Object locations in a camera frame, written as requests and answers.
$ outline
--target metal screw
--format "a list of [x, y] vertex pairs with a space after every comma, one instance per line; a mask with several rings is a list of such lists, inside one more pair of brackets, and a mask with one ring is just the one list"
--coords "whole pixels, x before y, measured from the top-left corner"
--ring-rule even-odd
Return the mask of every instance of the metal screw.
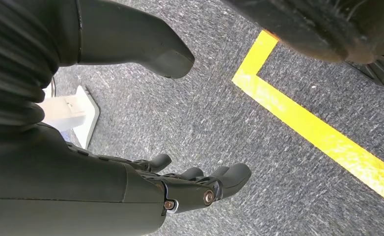
[[209, 206], [214, 201], [214, 192], [212, 190], [207, 190], [204, 193], [204, 204]]
[[165, 202], [165, 209], [166, 210], [172, 210], [175, 207], [175, 203], [173, 201], [166, 201]]

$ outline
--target robotic hand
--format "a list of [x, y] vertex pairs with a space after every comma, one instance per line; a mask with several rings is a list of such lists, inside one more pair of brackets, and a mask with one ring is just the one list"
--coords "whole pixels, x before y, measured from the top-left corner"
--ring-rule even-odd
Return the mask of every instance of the robotic hand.
[[94, 155], [40, 123], [35, 103], [58, 67], [124, 62], [180, 78], [194, 57], [162, 20], [114, 2], [0, 0], [0, 236], [147, 234], [248, 181], [244, 164], [158, 175], [167, 155]]

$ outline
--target yellow tape line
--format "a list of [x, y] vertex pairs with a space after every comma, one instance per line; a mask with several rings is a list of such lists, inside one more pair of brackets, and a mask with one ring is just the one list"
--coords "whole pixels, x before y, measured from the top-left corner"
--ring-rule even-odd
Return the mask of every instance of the yellow tape line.
[[262, 31], [233, 82], [273, 115], [384, 197], [384, 162], [257, 76], [277, 39]]

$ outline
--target dark gray plastic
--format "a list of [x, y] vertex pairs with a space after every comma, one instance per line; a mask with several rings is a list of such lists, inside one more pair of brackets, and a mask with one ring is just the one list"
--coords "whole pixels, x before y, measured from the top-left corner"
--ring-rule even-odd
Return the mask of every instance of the dark gray plastic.
[[80, 0], [80, 15], [80, 64], [136, 62], [174, 79], [193, 66], [193, 54], [155, 16], [106, 0]]

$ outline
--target white stand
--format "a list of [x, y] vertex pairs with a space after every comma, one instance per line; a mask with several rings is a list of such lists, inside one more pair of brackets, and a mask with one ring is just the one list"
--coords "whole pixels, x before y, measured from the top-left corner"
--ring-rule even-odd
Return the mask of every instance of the white stand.
[[81, 147], [88, 146], [100, 109], [85, 87], [78, 86], [75, 95], [46, 98], [38, 105], [45, 112], [42, 122], [60, 132], [73, 129]]

